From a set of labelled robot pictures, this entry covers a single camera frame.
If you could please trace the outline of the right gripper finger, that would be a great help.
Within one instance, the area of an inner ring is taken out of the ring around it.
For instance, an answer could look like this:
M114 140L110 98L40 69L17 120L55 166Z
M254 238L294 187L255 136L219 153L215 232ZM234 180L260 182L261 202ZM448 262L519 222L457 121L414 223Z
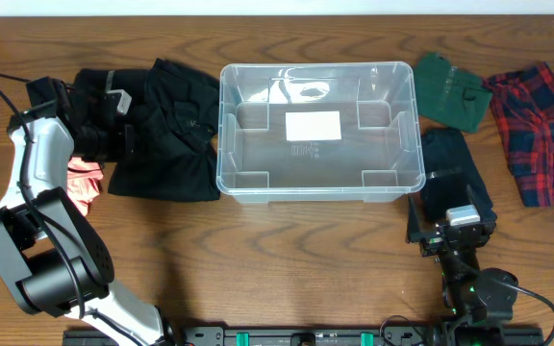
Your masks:
M423 238L422 222L420 219L419 205L413 197L408 198L408 222L406 242L416 243Z
M497 216L487 203L485 203L475 192L471 185L466 186L466 194L470 204L475 207L483 224L495 223Z

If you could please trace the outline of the small black garment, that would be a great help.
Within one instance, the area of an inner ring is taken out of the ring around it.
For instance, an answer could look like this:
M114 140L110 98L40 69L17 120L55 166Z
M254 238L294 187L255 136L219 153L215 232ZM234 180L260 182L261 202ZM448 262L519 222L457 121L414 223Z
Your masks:
M73 86L84 121L104 130L109 130L118 122L130 123L134 108L144 103L147 76L147 69L84 68L79 71ZM132 96L132 103L126 115L116 115L107 109L106 92L113 89L124 89Z

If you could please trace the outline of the pink garment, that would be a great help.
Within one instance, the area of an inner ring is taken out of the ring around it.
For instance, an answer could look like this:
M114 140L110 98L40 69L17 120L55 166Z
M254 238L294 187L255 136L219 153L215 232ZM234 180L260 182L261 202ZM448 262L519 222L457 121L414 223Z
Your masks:
M72 158L67 167L67 196L83 216L87 216L93 200L101 193L102 166Z

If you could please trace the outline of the large black garment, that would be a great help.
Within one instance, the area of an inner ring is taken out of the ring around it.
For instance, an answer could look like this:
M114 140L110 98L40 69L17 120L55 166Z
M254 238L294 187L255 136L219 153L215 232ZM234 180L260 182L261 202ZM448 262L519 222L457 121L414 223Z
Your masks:
M174 202L214 201L219 82L187 65L157 59L128 113L134 152L119 161L110 194Z

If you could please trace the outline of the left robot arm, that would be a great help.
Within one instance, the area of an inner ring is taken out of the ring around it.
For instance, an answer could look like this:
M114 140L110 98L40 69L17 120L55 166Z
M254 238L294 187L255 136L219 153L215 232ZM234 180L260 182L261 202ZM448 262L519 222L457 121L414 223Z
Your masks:
M104 241L67 194L74 156L111 161L132 150L122 89L82 90L44 77L14 110L11 179L0 201L0 277L28 314L81 320L117 345L173 345L172 327L114 278Z

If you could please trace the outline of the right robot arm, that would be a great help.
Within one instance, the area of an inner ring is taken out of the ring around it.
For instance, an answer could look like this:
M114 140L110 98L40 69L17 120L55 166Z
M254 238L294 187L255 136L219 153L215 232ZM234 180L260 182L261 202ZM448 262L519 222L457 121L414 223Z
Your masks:
M497 216L484 206L471 186L465 205L448 209L434 224L423 220L422 208L408 199L406 241L419 245L420 254L441 265L442 299L454 316L430 326L421 335L425 345L474 345L501 340L500 325L513 318L516 276L498 269L482 269L477 250L485 246Z

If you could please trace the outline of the white label in container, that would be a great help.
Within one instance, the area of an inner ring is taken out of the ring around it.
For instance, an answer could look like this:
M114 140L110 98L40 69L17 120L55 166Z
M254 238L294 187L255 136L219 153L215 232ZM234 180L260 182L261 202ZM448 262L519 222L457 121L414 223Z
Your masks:
M287 141L341 140L339 111L286 113Z

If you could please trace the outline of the clear plastic storage container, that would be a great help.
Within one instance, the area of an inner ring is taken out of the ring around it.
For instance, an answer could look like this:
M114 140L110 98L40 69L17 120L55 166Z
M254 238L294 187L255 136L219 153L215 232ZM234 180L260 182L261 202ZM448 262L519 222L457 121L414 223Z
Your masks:
M341 140L287 141L286 113L339 111ZM232 63L220 73L216 185L241 204L392 202L426 183L405 62Z

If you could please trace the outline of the black folded garment right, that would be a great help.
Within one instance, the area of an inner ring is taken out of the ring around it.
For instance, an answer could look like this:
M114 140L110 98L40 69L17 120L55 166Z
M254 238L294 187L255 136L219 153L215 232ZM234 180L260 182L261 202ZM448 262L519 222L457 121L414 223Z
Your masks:
M470 155L463 134L456 129L428 130L421 138L426 183L420 191L429 222L445 217L447 210L469 205L466 186L490 207L493 203Z

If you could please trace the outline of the red navy plaid shirt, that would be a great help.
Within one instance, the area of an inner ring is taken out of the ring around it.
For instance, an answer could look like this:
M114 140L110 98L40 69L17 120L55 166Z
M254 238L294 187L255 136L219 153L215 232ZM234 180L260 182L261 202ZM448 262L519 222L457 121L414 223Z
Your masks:
M554 205L554 73L545 62L483 81L508 168L526 207Z

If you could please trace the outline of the dark green folded garment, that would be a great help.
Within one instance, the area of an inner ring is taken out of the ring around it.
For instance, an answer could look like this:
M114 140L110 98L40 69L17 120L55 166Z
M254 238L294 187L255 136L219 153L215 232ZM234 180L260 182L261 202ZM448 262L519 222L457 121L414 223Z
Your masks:
M414 79L419 114L462 132L478 131L492 98L481 77L428 53L416 64Z

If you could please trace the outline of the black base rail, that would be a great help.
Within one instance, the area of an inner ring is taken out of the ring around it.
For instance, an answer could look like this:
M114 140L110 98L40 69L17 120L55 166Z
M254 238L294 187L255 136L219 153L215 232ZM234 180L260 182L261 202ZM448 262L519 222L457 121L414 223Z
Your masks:
M446 345L439 332L428 333L421 326L388 325L379 330L260 330L221 327L188 328L183 345L193 346L381 346ZM452 345L542 345L538 328L467 328L454 331Z

